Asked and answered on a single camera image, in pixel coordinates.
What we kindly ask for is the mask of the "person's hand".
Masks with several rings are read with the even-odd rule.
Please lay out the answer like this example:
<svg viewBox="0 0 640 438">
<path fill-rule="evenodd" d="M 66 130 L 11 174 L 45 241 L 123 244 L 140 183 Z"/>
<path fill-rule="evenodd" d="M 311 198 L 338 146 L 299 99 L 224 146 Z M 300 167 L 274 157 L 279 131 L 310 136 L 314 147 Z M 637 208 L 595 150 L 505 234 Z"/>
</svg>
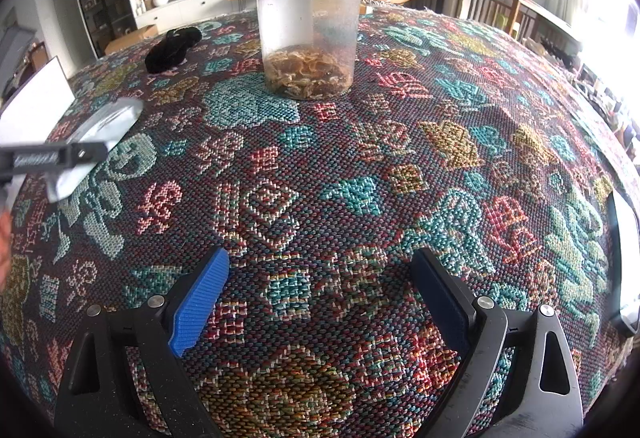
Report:
<svg viewBox="0 0 640 438">
<path fill-rule="evenodd" d="M 0 291 L 6 288 L 6 280 L 11 273 L 12 218 L 9 210 L 3 210 L 0 217 Z"/>
</svg>

